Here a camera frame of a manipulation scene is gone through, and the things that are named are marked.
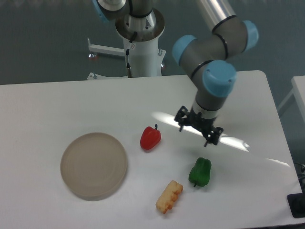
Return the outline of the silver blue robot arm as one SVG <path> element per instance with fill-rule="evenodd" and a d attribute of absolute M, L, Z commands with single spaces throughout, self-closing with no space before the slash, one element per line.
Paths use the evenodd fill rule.
<path fill-rule="evenodd" d="M 95 0 L 93 5 L 102 21 L 115 20 L 123 40 L 129 78 L 161 75 L 164 51 L 158 41 L 165 29 L 163 15 L 150 0 Z M 175 116 L 180 128 L 199 131 L 207 144 L 218 144 L 223 133 L 214 121 L 236 81 L 236 70 L 227 59 L 253 48 L 259 39 L 255 24 L 240 20 L 226 0 L 199 0 L 197 6 L 211 30 L 211 37 L 200 41 L 192 35 L 173 45 L 175 62 L 197 88 L 191 109 L 182 106 Z"/>

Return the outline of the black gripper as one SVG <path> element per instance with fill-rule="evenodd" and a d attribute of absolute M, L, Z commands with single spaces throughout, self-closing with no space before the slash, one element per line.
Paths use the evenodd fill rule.
<path fill-rule="evenodd" d="M 219 142 L 219 138 L 223 133 L 224 129 L 221 127 L 214 127 L 214 121 L 216 117 L 212 119 L 206 119 L 202 117 L 202 113 L 195 113 L 193 109 L 189 112 L 185 106 L 182 106 L 174 120 L 179 125 L 179 132 L 183 130 L 185 126 L 191 126 L 194 129 L 201 132 L 206 139 L 204 146 L 217 145 Z"/>

